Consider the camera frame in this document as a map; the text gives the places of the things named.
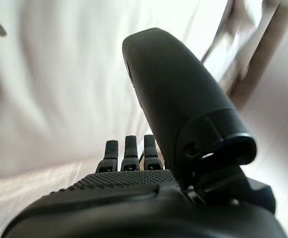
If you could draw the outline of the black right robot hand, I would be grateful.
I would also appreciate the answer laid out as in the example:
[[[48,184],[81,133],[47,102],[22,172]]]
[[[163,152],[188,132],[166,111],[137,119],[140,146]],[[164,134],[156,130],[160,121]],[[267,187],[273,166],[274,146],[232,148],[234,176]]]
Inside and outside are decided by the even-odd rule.
[[[152,130],[144,160],[127,136],[106,143],[96,172],[41,197],[4,238],[284,238],[270,186],[245,176],[257,154],[231,100],[178,39],[128,36],[125,65]]]

